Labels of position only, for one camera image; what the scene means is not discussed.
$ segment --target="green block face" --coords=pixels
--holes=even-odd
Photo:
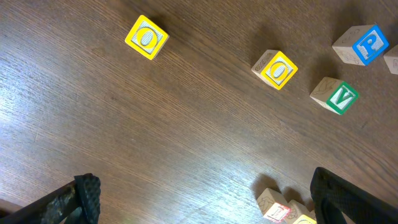
[[[346,82],[343,82],[326,102],[338,114],[342,115],[358,99],[359,94]]]

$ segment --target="wooden block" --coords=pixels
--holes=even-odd
[[[349,28],[332,47],[344,63],[369,65],[388,46],[379,26],[368,25]]]
[[[266,189],[257,203],[263,217],[276,223],[280,223],[290,212],[284,196],[272,189]]]
[[[386,61],[390,72],[398,75],[398,45],[384,55],[384,60]]]
[[[343,115],[358,99],[359,94],[346,82],[325,77],[310,96],[324,108]]]
[[[309,217],[312,218],[312,219],[315,220],[315,221],[317,220],[317,216],[315,215],[315,210],[312,210],[312,211],[310,212]]]
[[[315,224],[316,221],[310,218],[310,212],[308,209],[296,202],[295,200],[291,200],[289,202],[289,207],[292,209],[292,211],[289,213],[289,215],[286,216],[285,221],[287,224]]]
[[[281,51],[267,50],[251,70],[266,84],[280,90],[298,68]]]
[[[152,60],[166,43],[169,35],[145,16],[139,16],[124,40],[130,47]]]

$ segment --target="textured black plastic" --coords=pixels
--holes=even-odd
[[[93,174],[85,174],[75,176],[75,181],[87,222],[97,224],[100,216],[100,179]]]
[[[317,223],[346,223],[341,212],[356,224],[398,223],[398,210],[325,168],[318,167],[311,181]]]

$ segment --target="dark brown floorboard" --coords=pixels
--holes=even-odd
[[[92,172],[100,223],[267,223],[265,187],[310,208],[318,166],[398,206],[398,76],[332,43],[377,23],[398,44],[398,2],[0,1],[0,200],[26,206]],[[139,15],[170,39],[153,61],[124,43]],[[251,73],[267,49],[298,72]],[[325,76],[359,100],[343,116],[310,92]]]

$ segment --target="pile of blocks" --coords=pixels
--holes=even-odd
[[[309,212],[304,205],[295,200],[287,203],[282,194],[269,188],[260,195],[257,199],[257,204],[260,207],[262,216],[275,223],[280,223],[283,220],[287,224],[317,223],[314,210]]]
[[[166,43],[169,35],[145,16],[140,16],[126,43],[152,60]],[[333,45],[333,50],[344,63],[369,65],[389,46],[379,26],[353,26]],[[398,45],[384,55],[391,73],[398,75]],[[267,50],[252,67],[266,84],[281,90],[297,72],[297,66],[281,51]],[[325,77],[310,97],[324,108],[337,114],[345,111],[358,99],[358,92],[343,80]]]

